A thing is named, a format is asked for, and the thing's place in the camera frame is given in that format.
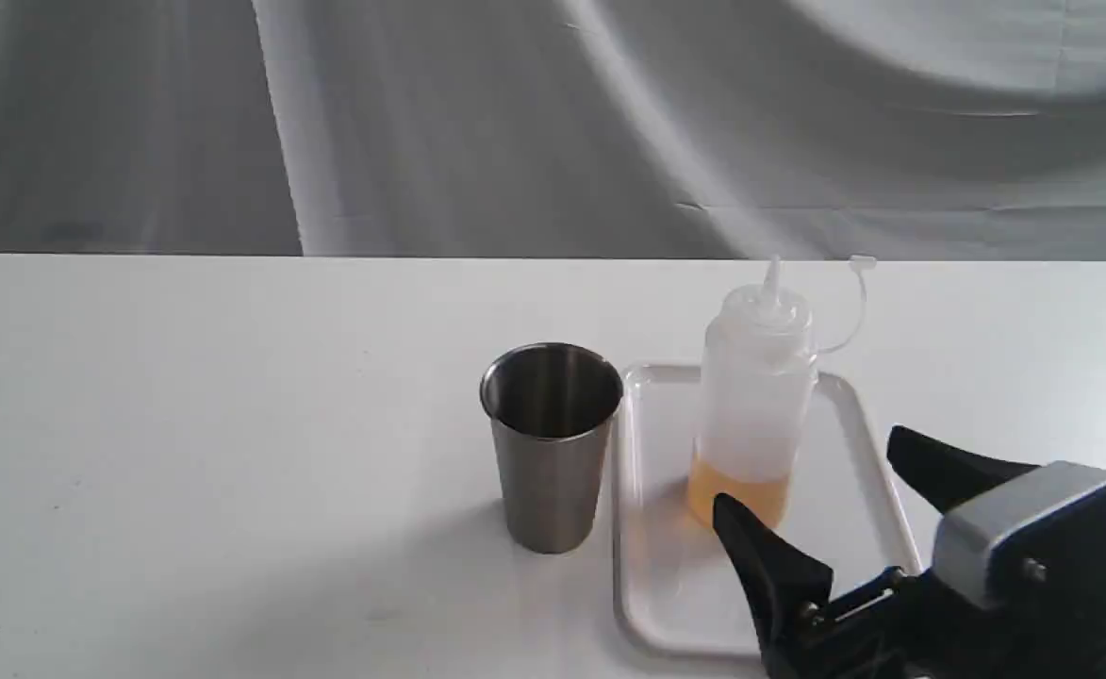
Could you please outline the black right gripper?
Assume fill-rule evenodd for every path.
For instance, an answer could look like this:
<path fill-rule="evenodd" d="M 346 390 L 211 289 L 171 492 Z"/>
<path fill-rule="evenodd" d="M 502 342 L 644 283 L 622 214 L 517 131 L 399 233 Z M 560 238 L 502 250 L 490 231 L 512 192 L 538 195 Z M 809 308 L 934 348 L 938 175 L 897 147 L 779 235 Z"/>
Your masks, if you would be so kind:
<path fill-rule="evenodd" d="M 893 426 L 893 472 L 942 515 L 1022 515 L 1044 469 Z M 712 525 L 735 570 L 772 678 L 1106 678 L 1106 621 L 1036 599 L 980 610 L 930 574 L 888 570 L 830 602 L 834 572 L 735 497 Z"/>

